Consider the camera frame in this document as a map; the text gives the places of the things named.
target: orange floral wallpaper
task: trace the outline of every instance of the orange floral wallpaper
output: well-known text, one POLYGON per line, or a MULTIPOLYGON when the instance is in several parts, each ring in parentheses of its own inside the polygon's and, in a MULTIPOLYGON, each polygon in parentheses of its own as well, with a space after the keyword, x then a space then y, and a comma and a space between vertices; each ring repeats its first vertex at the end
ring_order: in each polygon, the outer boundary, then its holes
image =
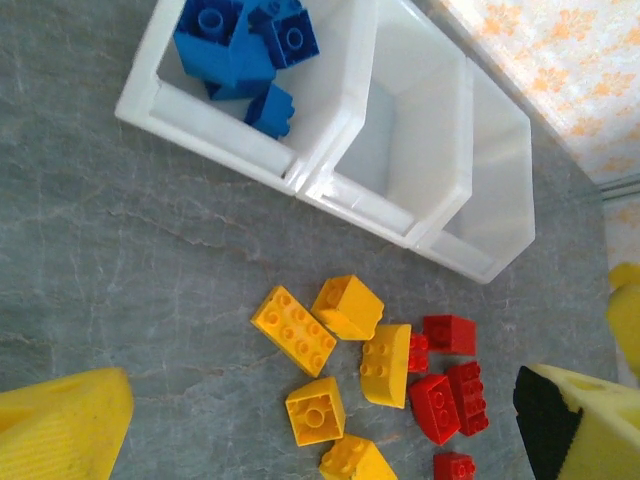
POLYGON ((440 0, 596 183, 640 173, 640 0, 440 0))

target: gray marble floor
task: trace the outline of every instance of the gray marble floor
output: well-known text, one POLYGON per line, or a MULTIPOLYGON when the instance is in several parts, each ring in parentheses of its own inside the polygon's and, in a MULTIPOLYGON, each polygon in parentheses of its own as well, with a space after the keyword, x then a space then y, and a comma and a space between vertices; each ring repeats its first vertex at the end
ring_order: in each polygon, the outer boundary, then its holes
MULTIPOLYGON (((114 479, 318 478, 283 400, 307 378, 250 323, 273 285, 309 305, 356 273, 384 322, 455 312, 479 326, 491 427, 446 449, 481 479, 532 478, 511 395, 530 362, 615 378, 593 185, 535 128, 537 239, 479 286, 113 116, 153 0, 0 0, 0 390, 127 369, 136 411, 114 479)), ((432 478, 411 412, 371 405, 358 343, 338 378, 347 431, 400 479, 432 478)), ((433 358, 439 372, 457 359, 433 358)))

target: yellow plastic object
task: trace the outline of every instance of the yellow plastic object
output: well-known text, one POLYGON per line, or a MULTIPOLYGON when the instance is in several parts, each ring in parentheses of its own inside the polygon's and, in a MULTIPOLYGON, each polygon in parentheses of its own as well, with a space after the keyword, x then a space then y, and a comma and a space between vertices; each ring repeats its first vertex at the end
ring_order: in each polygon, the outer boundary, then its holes
POLYGON ((325 480, 397 480, 398 477, 370 440, 345 435, 324 454, 320 473, 325 480))
POLYGON ((285 402, 299 447, 342 438, 346 415, 334 377, 315 380, 285 402))
POLYGON ((371 403, 404 408, 411 325, 379 325, 362 347, 360 385, 371 403))
POLYGON ((271 290, 251 323, 312 377, 336 346, 336 339, 282 286, 271 290))
POLYGON ((327 280, 311 313, 342 340, 371 340, 384 303, 355 275, 327 280))
POLYGON ((640 265, 618 265, 609 273, 609 281, 616 288, 609 298, 609 326, 631 371, 640 379, 640 265))
POLYGON ((640 390, 579 373, 535 365, 582 420, 558 480, 640 478, 640 390))
POLYGON ((0 479, 106 480, 132 414, 119 368, 0 394, 0 479))

